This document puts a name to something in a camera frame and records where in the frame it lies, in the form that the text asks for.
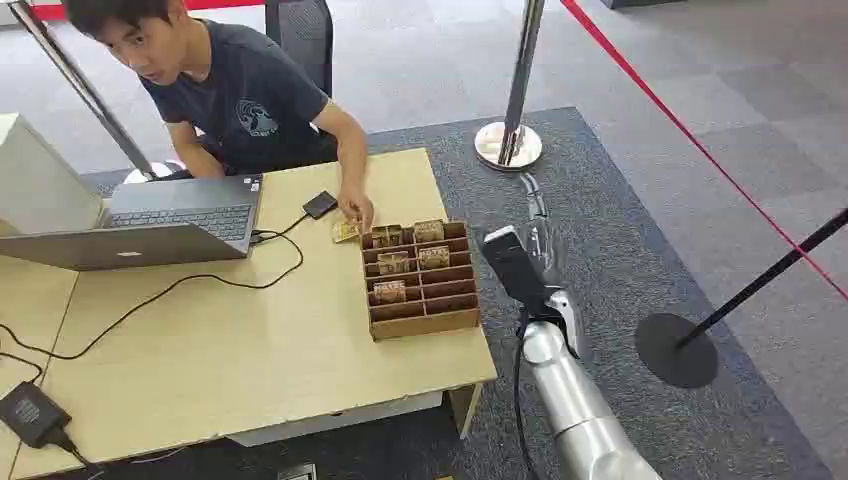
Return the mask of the person's left hand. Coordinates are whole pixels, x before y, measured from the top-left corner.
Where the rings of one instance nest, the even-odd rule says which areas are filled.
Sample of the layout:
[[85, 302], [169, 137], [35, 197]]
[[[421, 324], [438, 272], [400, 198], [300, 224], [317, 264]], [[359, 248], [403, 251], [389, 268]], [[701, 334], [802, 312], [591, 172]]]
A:
[[374, 204], [362, 186], [342, 185], [338, 204], [349, 224], [358, 224], [361, 233], [368, 232], [374, 221]]

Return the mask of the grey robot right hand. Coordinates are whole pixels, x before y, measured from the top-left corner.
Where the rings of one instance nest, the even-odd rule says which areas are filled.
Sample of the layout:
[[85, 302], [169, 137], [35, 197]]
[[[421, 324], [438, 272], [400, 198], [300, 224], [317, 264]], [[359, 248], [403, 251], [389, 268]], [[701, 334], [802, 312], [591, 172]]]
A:
[[557, 267], [559, 245], [540, 185], [530, 173], [521, 173], [520, 180], [526, 189], [530, 217], [522, 227], [524, 246], [546, 286], [543, 300], [550, 310], [546, 317], [563, 332], [569, 352], [577, 359], [588, 360], [590, 351], [579, 310], [560, 283]]

